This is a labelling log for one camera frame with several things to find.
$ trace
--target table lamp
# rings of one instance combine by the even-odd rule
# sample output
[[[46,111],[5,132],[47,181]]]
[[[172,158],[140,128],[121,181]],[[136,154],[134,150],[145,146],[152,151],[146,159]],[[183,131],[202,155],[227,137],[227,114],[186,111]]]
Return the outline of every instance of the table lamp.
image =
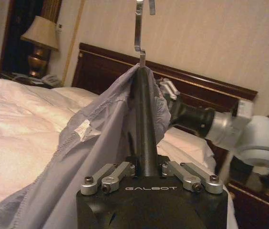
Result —
[[[33,54],[28,57],[32,77],[42,78],[45,75],[49,51],[58,51],[55,28],[54,22],[36,16],[32,25],[21,36],[21,40],[35,44]]]

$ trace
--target metal screw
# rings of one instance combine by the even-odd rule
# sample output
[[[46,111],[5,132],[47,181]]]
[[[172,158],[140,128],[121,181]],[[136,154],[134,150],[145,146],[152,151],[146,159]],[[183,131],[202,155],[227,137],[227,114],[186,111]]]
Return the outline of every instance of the metal screw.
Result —
[[[85,181],[85,184],[92,184],[94,179],[92,176],[87,176],[87,177],[85,177],[84,181]]]
[[[199,183],[194,183],[194,184],[192,185],[192,189],[193,189],[194,192],[199,193],[199,192],[201,192],[201,190],[202,190],[202,185],[199,184]]]
[[[131,173],[130,176],[133,177],[135,175],[135,165],[130,163],[130,169],[131,169]]]
[[[214,183],[218,183],[219,182],[219,177],[216,175],[211,175],[210,176],[210,181],[214,182]]]
[[[111,190],[111,188],[110,188],[110,186],[109,185],[103,185],[102,186],[102,191],[104,192],[104,193],[110,193],[110,190]]]

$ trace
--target clothing tag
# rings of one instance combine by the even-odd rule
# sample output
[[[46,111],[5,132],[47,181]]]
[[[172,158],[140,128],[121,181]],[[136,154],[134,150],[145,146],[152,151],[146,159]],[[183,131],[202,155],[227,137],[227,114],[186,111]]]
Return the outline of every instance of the clothing tag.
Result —
[[[90,121],[88,119],[83,121],[83,123],[75,129],[75,132],[80,137],[81,142],[84,142],[101,134],[101,131],[98,131],[90,126]]]

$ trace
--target bed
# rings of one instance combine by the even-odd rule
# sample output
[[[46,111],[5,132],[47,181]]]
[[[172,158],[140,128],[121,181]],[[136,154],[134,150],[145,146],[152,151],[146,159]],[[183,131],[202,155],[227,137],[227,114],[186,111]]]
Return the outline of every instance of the bed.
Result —
[[[138,59],[81,43],[73,88],[45,89],[0,80],[0,201],[34,181],[51,159],[59,132],[80,108],[105,91]],[[153,62],[156,78],[170,78],[186,103],[229,111],[257,92]],[[177,162],[194,159],[220,169],[225,151],[186,130],[170,129],[158,152]]]

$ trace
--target nightstand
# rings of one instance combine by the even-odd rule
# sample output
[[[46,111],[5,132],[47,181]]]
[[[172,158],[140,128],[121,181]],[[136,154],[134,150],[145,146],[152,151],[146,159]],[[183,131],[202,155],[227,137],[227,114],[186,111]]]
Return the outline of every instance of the nightstand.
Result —
[[[239,229],[269,229],[269,175],[262,176],[234,158],[227,188],[233,198]]]
[[[44,87],[49,89],[54,88],[51,85],[38,81],[38,79],[34,80],[32,77],[30,78],[19,77],[13,73],[0,72],[0,79],[12,80],[29,86]]]

